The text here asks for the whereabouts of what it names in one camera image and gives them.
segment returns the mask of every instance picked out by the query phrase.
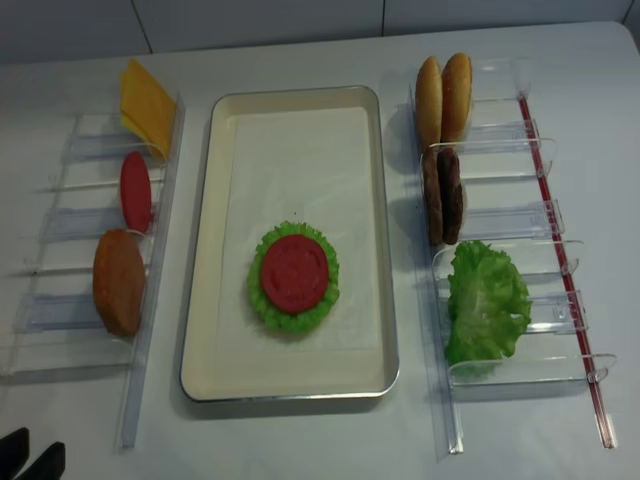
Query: yellow cheese slice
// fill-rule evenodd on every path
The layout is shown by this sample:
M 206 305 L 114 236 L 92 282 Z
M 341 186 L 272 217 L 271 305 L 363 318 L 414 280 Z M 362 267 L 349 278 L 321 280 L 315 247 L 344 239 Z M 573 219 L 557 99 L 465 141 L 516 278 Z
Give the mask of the yellow cheese slice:
M 176 104 L 153 76 L 135 60 L 121 76 L 120 113 L 122 124 L 144 141 L 153 143 L 162 160 L 169 158 Z

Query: red tomato slice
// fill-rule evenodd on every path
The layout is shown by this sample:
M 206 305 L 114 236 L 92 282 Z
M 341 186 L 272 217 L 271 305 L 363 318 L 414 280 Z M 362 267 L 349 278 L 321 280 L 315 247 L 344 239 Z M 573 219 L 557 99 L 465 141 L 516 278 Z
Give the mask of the red tomato slice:
M 120 203 L 127 227 L 145 233 L 151 223 L 151 181 L 142 155 L 132 152 L 120 171 Z
M 329 285 L 329 265 L 322 247 L 303 235 L 288 235 L 269 247 L 260 282 L 276 307 L 295 314 L 313 308 Z

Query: acrylic holder slot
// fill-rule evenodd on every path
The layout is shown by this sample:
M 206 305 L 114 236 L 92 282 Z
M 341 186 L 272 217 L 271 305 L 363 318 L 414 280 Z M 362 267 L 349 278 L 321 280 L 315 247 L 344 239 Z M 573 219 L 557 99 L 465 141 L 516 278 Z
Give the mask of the acrylic holder slot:
M 127 229 L 119 207 L 56 208 L 47 213 L 41 238 L 44 243 L 100 238 L 107 230 L 116 228 Z
M 5 341 L 0 345 L 0 377 L 7 385 L 17 375 L 27 380 L 36 376 L 43 381 L 49 374 L 57 375 L 53 372 L 64 371 L 68 375 L 76 369 L 127 368 L 125 402 L 119 419 L 120 441 L 125 448 L 135 445 L 173 203 L 184 123 L 184 106 L 177 99 L 171 152 L 166 162 L 153 159 L 149 154 L 153 145 L 141 143 L 126 131 L 118 114 L 77 117 L 62 157 L 61 172 L 51 178 L 54 196 L 43 218 L 39 253 L 17 275 L 31 278 L 28 293 L 13 325 L 10 344 Z M 106 230 L 126 228 L 116 206 L 117 187 L 122 161 L 133 151 L 139 152 L 147 164 L 154 204 L 151 227 L 144 239 L 140 236 L 147 269 L 140 328 L 134 339 L 121 339 L 104 329 L 93 305 L 92 258 L 87 257 L 87 252 L 95 248 Z M 104 204 L 89 208 L 76 198 Z M 82 249 L 75 253 L 78 242 Z M 58 248 L 64 249 L 64 262 L 51 254 Z
M 616 357 L 591 353 L 588 345 L 584 348 L 588 324 L 572 277 L 583 245 L 561 238 L 562 215 L 546 180 L 557 149 L 552 139 L 539 136 L 529 113 L 530 63 L 521 59 L 473 61 L 473 69 L 471 123 L 464 141 L 430 148 L 435 159 L 444 149 L 453 149 L 467 193 L 473 186 L 474 201 L 497 205 L 485 208 L 469 200 L 459 241 L 481 240 L 510 255 L 529 289 L 531 322 L 511 358 L 449 365 L 444 353 L 451 329 L 448 276 L 453 274 L 451 260 L 456 246 L 428 245 L 422 165 L 425 148 L 416 130 L 410 87 L 412 163 L 421 191 L 416 192 L 412 182 L 407 182 L 406 188 L 409 199 L 416 194 L 420 197 L 416 210 L 420 235 L 413 242 L 413 253 L 429 365 L 427 380 L 434 395 L 434 428 L 440 432 L 436 453 L 464 451 L 457 402 L 555 398 L 585 392 L 594 403 L 602 444 L 613 448 L 615 436 L 601 401 L 599 382 Z M 425 264 L 431 268 L 420 267 Z

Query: wall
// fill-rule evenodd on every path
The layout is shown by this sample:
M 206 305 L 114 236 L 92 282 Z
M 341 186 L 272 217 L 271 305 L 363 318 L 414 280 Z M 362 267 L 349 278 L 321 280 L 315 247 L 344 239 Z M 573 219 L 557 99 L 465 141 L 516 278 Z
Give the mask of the wall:
M 590 20 L 640 38 L 633 2 L 0 0 L 0 64 Z
M 0 64 L 148 52 L 130 0 L 0 0 Z

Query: white tray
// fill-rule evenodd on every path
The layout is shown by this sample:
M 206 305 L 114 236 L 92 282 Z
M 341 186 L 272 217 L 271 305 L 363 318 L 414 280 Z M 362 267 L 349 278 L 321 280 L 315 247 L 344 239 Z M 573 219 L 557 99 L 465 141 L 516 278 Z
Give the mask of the white tray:
M 398 374 L 376 95 L 231 95 L 213 110 L 182 357 L 195 401 L 377 397 Z M 340 299 L 310 335 L 266 330 L 249 266 L 262 236 L 308 222 L 335 247 Z

